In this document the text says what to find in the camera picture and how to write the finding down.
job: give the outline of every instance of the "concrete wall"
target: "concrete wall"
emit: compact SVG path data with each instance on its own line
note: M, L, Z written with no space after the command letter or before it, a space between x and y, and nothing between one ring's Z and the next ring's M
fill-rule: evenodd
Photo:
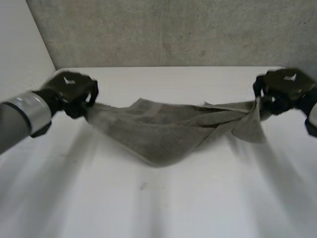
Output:
M286 65L317 73L316 0L27 0L56 68Z

